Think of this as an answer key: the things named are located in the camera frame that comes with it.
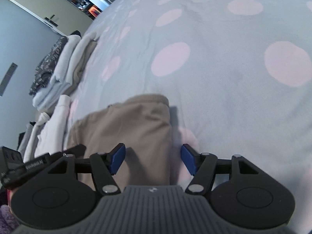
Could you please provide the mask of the person's left hand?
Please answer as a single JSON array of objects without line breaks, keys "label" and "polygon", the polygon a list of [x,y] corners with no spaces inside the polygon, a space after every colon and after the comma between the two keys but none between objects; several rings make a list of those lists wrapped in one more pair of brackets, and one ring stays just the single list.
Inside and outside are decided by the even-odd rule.
[{"label": "person's left hand", "polygon": [[14,195],[14,193],[18,190],[18,188],[12,189],[12,190],[7,190],[7,200],[8,200],[8,207],[10,208],[10,212],[12,213],[12,208],[11,208],[11,200]]}]

